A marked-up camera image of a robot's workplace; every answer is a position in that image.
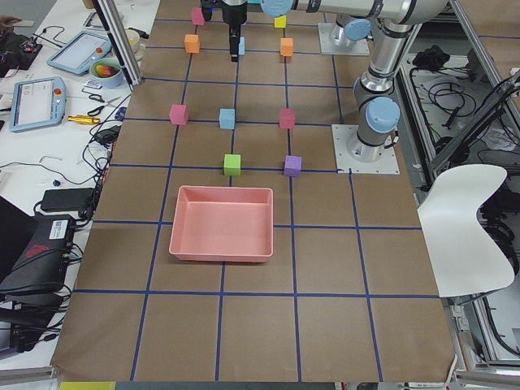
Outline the light blue foam block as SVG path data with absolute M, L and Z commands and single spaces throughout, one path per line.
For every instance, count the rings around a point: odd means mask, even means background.
M 240 56 L 245 54 L 245 37 L 240 37 L 239 40 L 239 48 L 238 48 L 238 54 Z
M 233 130 L 236 125 L 236 112 L 232 108 L 221 108 L 219 111 L 219 126 L 221 129 Z

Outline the orange foam block left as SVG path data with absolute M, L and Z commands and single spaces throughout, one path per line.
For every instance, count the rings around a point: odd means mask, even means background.
M 184 49 L 187 54 L 198 54 L 201 49 L 199 36 L 197 34 L 186 34 L 184 36 Z

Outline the yellow foam block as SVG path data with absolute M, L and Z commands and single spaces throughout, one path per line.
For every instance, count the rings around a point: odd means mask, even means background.
M 274 27 L 275 28 L 286 28 L 287 25 L 287 16 L 279 16 L 274 18 Z

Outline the orange foam block right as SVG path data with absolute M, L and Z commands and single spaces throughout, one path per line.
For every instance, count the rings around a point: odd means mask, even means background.
M 294 41 L 291 37 L 282 37 L 279 40 L 279 53 L 282 57 L 290 58 L 294 52 Z

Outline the cream cup with lemon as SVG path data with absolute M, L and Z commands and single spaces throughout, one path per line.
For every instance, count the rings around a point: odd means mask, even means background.
M 125 30 L 128 42 L 131 46 L 132 52 L 136 58 L 136 60 L 141 60 L 143 57 L 143 49 L 145 48 L 144 45 L 141 43 L 141 37 L 138 32 L 127 28 Z

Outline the pink foam block middle left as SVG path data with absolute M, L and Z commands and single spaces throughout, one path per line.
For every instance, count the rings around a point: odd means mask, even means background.
M 183 104 L 173 104 L 169 111 L 169 118 L 174 125 L 186 125 L 189 121 L 188 107 Z

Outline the pink foam block middle right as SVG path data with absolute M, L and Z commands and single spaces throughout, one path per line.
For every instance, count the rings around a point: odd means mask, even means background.
M 293 129 L 296 125 L 296 111 L 284 108 L 279 111 L 279 127 L 281 129 Z

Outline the light blue bowl with fruit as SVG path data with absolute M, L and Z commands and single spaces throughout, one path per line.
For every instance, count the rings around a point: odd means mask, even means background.
M 124 81 L 124 74 L 116 58 L 100 58 L 89 69 L 92 78 L 102 87 L 113 89 Z

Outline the teach pendant far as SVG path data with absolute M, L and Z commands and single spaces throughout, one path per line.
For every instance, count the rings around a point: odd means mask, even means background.
M 81 31 L 51 55 L 46 63 L 50 67 L 80 76 L 87 73 L 97 60 L 109 54 L 111 48 L 111 41 L 107 37 Z

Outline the teach pendant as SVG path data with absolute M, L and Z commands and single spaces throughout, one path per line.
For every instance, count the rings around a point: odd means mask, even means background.
M 59 76 L 17 82 L 13 91 L 10 130 L 25 132 L 62 122 L 66 85 Z
M 107 37 L 81 31 L 51 55 L 46 63 L 50 67 L 80 76 L 87 73 L 97 60 L 109 54 L 111 48 L 111 41 Z

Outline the black scissors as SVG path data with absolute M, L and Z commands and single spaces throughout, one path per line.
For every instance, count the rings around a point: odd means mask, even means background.
M 88 117 L 96 117 L 96 116 L 100 115 L 106 107 L 115 106 L 114 103 L 117 100 L 119 100 L 119 97 L 113 97 L 112 99 L 106 100 L 99 93 L 91 93 L 89 95 L 89 100 L 99 103 L 99 106 L 97 106 L 87 112 Z

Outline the pink plastic tray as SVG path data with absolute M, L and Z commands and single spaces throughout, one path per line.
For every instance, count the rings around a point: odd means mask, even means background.
M 183 185 L 169 253 L 182 261 L 267 262 L 274 252 L 270 188 Z

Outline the teach pendant near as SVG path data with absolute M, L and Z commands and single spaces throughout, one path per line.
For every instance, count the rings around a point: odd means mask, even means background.
M 13 91 L 10 130 L 25 132 L 62 122 L 66 85 L 59 76 L 17 82 Z

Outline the black power adapter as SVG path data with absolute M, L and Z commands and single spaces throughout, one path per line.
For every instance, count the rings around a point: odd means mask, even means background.
M 92 188 L 46 190 L 40 207 L 45 212 L 79 211 L 92 199 Z

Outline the white chair seat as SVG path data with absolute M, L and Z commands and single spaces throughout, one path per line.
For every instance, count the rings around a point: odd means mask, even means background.
M 513 283 L 512 266 L 477 218 L 505 178 L 506 170 L 494 165 L 450 168 L 435 179 L 418 208 L 441 297 L 487 293 Z

